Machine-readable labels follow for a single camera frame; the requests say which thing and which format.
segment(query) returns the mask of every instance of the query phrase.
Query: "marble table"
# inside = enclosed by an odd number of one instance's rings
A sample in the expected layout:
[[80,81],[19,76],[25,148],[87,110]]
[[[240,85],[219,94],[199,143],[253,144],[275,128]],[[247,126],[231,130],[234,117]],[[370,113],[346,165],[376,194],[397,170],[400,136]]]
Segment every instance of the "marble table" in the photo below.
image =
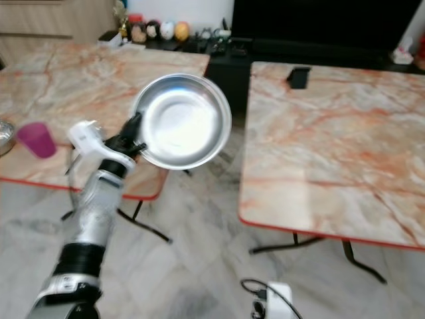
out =
[[252,65],[240,219],[425,249],[425,77],[293,67]]
[[[58,146],[48,159],[37,159],[17,144],[0,158],[0,181],[68,189],[65,171],[69,152],[67,130],[81,120],[97,120],[106,137],[118,133],[131,113],[137,93],[152,80],[184,72],[202,76],[209,56],[126,46],[43,47],[19,64],[0,72],[0,118],[17,127],[42,121]],[[80,189],[94,167],[76,172]],[[162,190],[167,171],[141,159],[126,179],[124,197],[153,200]]]

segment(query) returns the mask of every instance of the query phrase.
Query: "orange ball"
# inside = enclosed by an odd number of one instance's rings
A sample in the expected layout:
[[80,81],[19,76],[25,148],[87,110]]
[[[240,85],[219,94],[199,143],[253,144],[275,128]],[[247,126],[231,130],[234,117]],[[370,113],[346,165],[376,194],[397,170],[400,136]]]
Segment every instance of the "orange ball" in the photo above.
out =
[[189,38],[189,24],[187,22],[178,22],[175,25],[174,34],[178,41],[186,41]]

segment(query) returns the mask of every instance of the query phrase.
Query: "marble floor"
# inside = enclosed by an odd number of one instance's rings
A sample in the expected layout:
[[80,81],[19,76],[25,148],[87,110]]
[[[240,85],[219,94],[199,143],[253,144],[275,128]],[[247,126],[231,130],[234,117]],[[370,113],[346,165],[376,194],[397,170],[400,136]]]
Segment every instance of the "marble floor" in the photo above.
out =
[[[161,229],[172,245],[121,217],[110,243],[98,303],[103,319],[247,319],[252,296],[239,280],[288,283],[305,319],[425,318],[425,253],[354,244],[360,261],[388,285],[350,265],[341,243],[250,256],[259,244],[290,243],[291,234],[255,229],[237,217],[243,130],[189,177],[171,172],[161,197],[138,220]],[[0,185],[0,318],[24,318],[61,245],[68,195]],[[137,205],[124,201],[131,213]]]

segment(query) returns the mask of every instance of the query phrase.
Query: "white wall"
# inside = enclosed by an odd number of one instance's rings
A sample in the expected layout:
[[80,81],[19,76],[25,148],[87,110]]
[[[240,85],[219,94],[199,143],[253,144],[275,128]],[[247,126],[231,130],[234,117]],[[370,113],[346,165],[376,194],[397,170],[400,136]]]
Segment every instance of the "white wall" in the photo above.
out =
[[[232,22],[234,0],[128,0],[129,12],[141,13],[145,19],[187,21],[197,31],[203,27],[217,28],[224,17]],[[425,32],[425,0],[413,17],[405,35],[414,40],[412,52]]]

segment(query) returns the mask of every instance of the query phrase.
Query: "metal bowl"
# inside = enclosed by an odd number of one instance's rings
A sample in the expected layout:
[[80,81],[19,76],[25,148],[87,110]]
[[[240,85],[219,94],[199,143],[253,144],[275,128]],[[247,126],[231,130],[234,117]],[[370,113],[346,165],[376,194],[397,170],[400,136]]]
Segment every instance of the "metal bowl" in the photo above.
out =
[[143,116],[143,157],[166,169],[191,169],[211,160],[227,142],[232,114],[217,85],[190,74],[171,74],[144,88],[133,114]]
[[0,156],[10,151],[15,143],[15,127],[0,120]]

